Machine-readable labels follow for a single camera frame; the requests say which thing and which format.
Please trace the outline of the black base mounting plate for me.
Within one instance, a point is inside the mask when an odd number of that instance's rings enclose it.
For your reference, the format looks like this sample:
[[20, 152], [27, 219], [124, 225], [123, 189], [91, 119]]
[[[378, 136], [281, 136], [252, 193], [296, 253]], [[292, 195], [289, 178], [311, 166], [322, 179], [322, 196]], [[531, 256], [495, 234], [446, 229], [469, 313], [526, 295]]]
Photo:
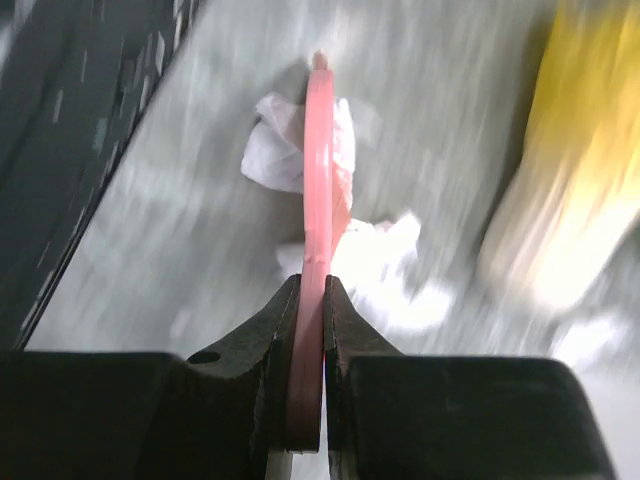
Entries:
[[1, 346], [25, 347], [196, 1], [1, 5]]

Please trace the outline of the pink hand brush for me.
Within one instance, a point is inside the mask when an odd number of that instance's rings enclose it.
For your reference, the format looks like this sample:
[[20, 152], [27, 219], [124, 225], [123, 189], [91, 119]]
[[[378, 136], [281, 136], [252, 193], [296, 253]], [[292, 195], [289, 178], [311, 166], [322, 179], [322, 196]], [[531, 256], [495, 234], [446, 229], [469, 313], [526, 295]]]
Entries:
[[324, 53], [313, 56], [304, 117], [304, 250], [299, 305], [288, 378], [285, 447], [319, 450], [323, 368], [322, 302], [336, 246], [350, 221], [344, 187], [333, 160], [334, 74]]

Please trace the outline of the yellow napa cabbage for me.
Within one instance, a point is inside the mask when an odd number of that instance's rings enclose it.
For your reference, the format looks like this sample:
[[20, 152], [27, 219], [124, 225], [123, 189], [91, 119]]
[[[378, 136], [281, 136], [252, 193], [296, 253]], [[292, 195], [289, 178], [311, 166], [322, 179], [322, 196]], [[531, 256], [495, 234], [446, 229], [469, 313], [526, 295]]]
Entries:
[[562, 1], [479, 272], [509, 304], [564, 313], [638, 218], [639, 5]]

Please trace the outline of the paper scrap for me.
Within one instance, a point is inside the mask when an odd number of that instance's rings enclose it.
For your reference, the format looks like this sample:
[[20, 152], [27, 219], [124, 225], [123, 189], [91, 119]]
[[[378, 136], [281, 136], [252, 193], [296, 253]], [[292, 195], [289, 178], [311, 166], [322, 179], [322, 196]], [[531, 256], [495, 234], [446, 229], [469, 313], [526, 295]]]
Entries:
[[456, 299], [455, 289], [438, 280], [409, 285], [418, 266], [421, 229], [411, 211], [377, 224], [353, 219], [333, 255], [330, 273], [341, 280], [357, 312], [382, 334], [417, 335], [437, 328]]
[[[303, 189], [303, 137], [305, 107], [277, 93], [263, 97], [255, 107], [253, 128], [241, 173], [271, 190], [300, 194]], [[372, 144], [380, 133], [381, 117], [373, 106], [339, 98], [334, 103], [334, 139], [339, 146], [334, 162], [350, 174], [356, 169], [356, 143]]]

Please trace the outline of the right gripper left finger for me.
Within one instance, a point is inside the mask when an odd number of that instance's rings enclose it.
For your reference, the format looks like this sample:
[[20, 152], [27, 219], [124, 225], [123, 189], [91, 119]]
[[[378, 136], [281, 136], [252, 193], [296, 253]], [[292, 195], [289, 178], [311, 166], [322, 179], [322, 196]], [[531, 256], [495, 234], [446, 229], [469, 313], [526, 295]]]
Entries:
[[5, 479], [287, 479], [284, 397], [300, 279], [181, 358], [5, 352]]

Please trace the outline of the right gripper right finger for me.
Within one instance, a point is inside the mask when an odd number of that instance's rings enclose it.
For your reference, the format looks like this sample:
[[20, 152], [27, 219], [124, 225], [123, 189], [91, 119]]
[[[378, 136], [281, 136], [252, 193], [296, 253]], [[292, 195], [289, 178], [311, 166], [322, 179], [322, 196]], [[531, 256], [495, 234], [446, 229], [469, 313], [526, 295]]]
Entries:
[[585, 391], [562, 363], [406, 355], [336, 277], [323, 320], [332, 478], [616, 477]]

